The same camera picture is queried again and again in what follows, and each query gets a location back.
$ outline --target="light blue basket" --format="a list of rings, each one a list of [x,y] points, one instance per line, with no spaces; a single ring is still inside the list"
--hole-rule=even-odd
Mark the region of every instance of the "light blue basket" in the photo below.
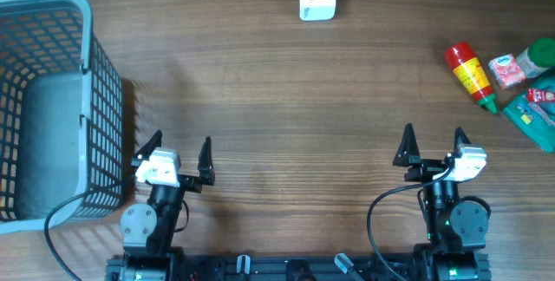
[[[40,230],[63,200],[121,180],[121,79],[87,0],[0,0],[0,234]],[[121,187],[50,221],[110,214]]]

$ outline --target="container with green lid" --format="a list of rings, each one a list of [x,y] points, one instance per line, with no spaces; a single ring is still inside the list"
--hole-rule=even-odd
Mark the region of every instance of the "container with green lid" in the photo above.
[[[539,38],[517,57],[517,64],[527,78],[538,77],[555,66],[555,39]]]

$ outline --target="bottle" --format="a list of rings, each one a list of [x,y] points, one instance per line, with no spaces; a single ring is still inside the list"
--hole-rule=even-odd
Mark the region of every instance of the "bottle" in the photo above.
[[[540,76],[555,66],[555,39],[539,38],[517,56],[517,64],[524,71],[526,78]]]
[[[445,60],[468,93],[492,114],[497,114],[495,93],[478,57],[467,42],[459,42],[445,51]]]

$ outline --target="small pink box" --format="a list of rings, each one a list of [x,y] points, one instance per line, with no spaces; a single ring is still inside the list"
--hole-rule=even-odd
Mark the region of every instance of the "small pink box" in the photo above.
[[[507,89],[526,79],[524,71],[517,64],[513,55],[500,56],[491,60],[489,68],[503,89]]]

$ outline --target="wood grain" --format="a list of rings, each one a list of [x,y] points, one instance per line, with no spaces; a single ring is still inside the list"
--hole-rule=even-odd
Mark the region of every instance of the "wood grain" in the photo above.
[[[173,241],[186,253],[371,252],[366,212],[403,185],[391,160],[413,122],[424,156],[443,157],[458,126],[487,150],[485,172],[460,191],[492,205],[493,278],[552,279],[553,155],[478,108],[443,51],[467,40],[482,64],[518,54],[555,36],[554,0],[339,0],[322,23],[302,23],[297,0],[89,1],[125,79],[127,153],[160,128],[196,173],[213,138],[216,186],[187,194],[191,222]],[[496,90],[508,103],[522,87]],[[84,280],[121,253],[120,214],[53,230]],[[374,231],[388,252],[425,242],[415,193],[386,199]],[[0,262],[0,280],[67,279],[40,232],[0,236]]]

